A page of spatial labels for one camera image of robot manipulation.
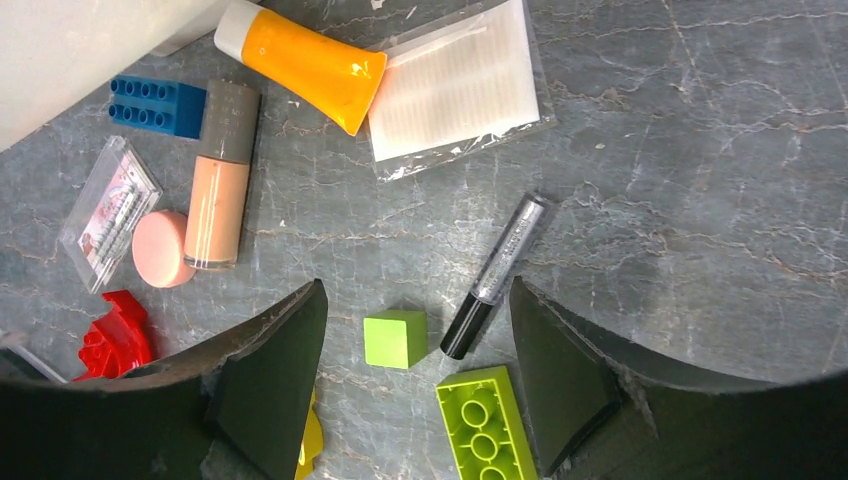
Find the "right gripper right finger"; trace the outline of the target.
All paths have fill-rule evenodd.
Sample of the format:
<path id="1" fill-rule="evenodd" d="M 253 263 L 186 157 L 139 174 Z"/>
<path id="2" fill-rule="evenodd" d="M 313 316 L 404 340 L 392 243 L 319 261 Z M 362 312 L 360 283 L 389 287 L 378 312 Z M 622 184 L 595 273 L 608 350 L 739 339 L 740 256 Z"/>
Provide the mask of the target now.
<path id="1" fill-rule="evenodd" d="M 521 278 L 509 307 L 539 465 L 556 479 L 843 479 L 847 375 L 794 383 L 682 362 Z"/>

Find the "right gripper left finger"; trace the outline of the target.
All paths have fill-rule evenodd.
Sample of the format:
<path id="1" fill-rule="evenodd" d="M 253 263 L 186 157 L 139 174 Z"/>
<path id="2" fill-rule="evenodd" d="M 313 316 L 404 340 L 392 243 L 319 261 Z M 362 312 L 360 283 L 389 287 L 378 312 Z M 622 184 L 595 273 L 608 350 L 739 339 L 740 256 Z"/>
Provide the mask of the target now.
<path id="1" fill-rule="evenodd" d="M 5 479 L 290 479 L 328 300 L 313 280 L 116 379 L 1 383 Z"/>

